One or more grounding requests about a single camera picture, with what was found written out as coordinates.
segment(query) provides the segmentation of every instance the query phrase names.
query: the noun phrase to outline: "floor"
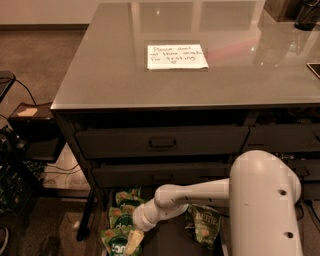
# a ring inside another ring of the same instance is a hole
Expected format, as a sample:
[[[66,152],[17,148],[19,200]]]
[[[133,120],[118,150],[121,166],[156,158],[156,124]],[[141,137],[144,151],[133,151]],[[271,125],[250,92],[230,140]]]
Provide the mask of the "floor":
[[[12,71],[28,86],[37,103],[53,101],[85,31],[0,31],[0,70]],[[17,83],[0,104],[0,114],[9,116],[21,102],[31,98]],[[0,119],[0,126],[6,125]],[[0,215],[0,225],[10,230],[6,255],[28,256],[88,256],[102,255],[100,231],[105,227],[106,213],[94,204],[90,216],[90,236],[76,240],[77,229],[85,206],[89,186],[68,146],[58,161],[46,168],[44,186],[57,191],[56,197],[34,195],[21,216]],[[66,192],[75,192],[70,197]],[[320,216],[320,202],[314,201]],[[310,207],[303,203],[304,217],[300,220],[305,256],[320,251],[320,223]],[[226,241],[230,241],[229,220],[224,218]]]

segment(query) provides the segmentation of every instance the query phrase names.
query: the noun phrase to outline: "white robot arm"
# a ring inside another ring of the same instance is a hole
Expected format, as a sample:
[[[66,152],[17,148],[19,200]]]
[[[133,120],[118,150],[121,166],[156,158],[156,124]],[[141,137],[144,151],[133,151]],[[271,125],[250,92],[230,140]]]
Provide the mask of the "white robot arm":
[[[294,208],[300,194],[298,177],[280,159],[249,151],[233,163],[229,179],[161,186],[154,199],[134,211],[133,221],[146,232],[159,221],[182,214],[189,203],[228,201],[234,256],[302,256]]]

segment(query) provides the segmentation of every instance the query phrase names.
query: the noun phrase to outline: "black cable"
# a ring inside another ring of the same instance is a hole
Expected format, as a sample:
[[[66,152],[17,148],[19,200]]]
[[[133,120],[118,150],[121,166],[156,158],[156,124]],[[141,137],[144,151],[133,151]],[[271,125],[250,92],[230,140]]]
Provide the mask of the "black cable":
[[[299,201],[298,203],[296,203],[296,207],[298,207],[300,209],[300,212],[301,212],[301,216],[297,218],[297,220],[302,220],[303,217],[304,217],[304,210],[303,210],[303,207],[302,207],[302,204],[301,204],[301,201]]]
[[[52,179],[44,180],[42,182],[42,184],[49,183],[50,181],[55,180],[56,178],[60,177],[60,175],[67,175],[67,177],[68,177],[70,174],[74,174],[74,173],[77,173],[77,172],[80,172],[80,171],[81,171],[81,169],[73,171],[73,172],[69,172],[69,173],[65,173],[65,172],[44,172],[44,173],[56,173],[56,174],[59,174],[59,175],[57,175],[56,177],[54,177]]]
[[[6,120],[8,121],[8,118],[5,117],[4,115],[1,115],[1,114],[0,114],[0,116],[1,116],[3,119],[6,119]]]
[[[63,175],[70,175],[70,174],[74,174],[74,173],[77,173],[77,172],[80,172],[81,169],[79,170],[76,170],[76,171],[73,171],[73,172],[44,172],[44,173],[55,173],[55,174],[63,174]]]
[[[56,169],[61,170],[61,171],[69,172],[69,171],[74,170],[77,166],[79,166],[79,164],[76,164],[75,166],[73,166],[73,167],[70,168],[70,169],[64,169],[64,168],[61,168],[61,167],[58,167],[58,166],[55,166],[55,165],[48,165],[48,164],[47,164],[47,166],[48,166],[48,167],[52,167],[52,168],[56,168]]]
[[[37,106],[37,103],[36,103],[36,101],[34,100],[34,98],[33,98],[32,94],[31,94],[30,90],[29,90],[28,87],[27,87],[25,84],[23,84],[21,81],[19,81],[18,79],[11,78],[11,77],[0,77],[0,79],[8,79],[9,81],[18,82],[20,85],[22,85],[22,86],[28,91],[28,93],[29,93],[29,95],[30,95],[30,97],[31,97],[34,105]]]
[[[312,212],[313,212],[313,214],[314,214],[314,217],[315,217],[315,218],[317,219],[317,221],[320,223],[320,219],[319,219],[316,211],[314,210],[312,201],[311,201],[311,200],[305,200],[305,202],[306,202],[307,205],[310,206],[310,208],[311,208],[311,210],[312,210]]]
[[[31,99],[32,99],[32,101],[33,101],[33,103],[34,103],[34,105],[35,106],[37,106],[37,103],[36,103],[36,101],[34,100],[34,98],[33,98],[33,96],[32,96],[32,94],[31,94],[31,92],[29,91],[29,89],[28,89],[28,87],[27,86],[25,86],[22,82],[20,82],[19,80],[17,80],[16,79],[16,82],[18,82],[19,84],[21,84],[27,91],[28,91],[28,93],[29,93],[29,95],[30,95],[30,97],[31,97]]]

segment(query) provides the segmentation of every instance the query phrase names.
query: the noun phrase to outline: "black object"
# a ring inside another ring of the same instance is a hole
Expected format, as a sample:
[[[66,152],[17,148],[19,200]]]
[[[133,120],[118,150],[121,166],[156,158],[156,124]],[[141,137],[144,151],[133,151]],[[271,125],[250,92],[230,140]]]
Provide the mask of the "black object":
[[[16,77],[10,71],[0,71],[0,102],[6,96],[7,92],[16,81]]]
[[[65,139],[50,111],[51,103],[30,105],[21,103],[8,122],[21,139],[28,142],[25,160],[55,162]]]
[[[320,79],[320,63],[307,63],[307,66]]]
[[[294,26],[301,30],[312,30],[320,17],[320,0],[304,0]]]

